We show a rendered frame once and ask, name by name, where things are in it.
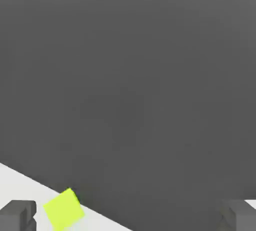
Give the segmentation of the small yellow-green cube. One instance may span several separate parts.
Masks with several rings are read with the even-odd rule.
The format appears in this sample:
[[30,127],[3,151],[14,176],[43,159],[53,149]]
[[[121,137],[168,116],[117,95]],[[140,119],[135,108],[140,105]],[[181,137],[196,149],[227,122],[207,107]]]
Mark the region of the small yellow-green cube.
[[85,216],[75,192],[68,188],[43,205],[53,231],[65,231]]

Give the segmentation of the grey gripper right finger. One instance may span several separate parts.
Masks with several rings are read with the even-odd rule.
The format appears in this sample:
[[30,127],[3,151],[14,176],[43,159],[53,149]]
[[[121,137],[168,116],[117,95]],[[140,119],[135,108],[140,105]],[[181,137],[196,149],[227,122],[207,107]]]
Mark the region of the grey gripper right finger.
[[256,199],[223,200],[219,231],[256,231]]

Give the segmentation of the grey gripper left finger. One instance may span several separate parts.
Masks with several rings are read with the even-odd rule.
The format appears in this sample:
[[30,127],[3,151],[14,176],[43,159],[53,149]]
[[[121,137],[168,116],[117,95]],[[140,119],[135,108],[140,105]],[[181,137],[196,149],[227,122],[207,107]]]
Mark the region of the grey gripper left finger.
[[37,231],[34,200],[11,200],[0,209],[0,231]]

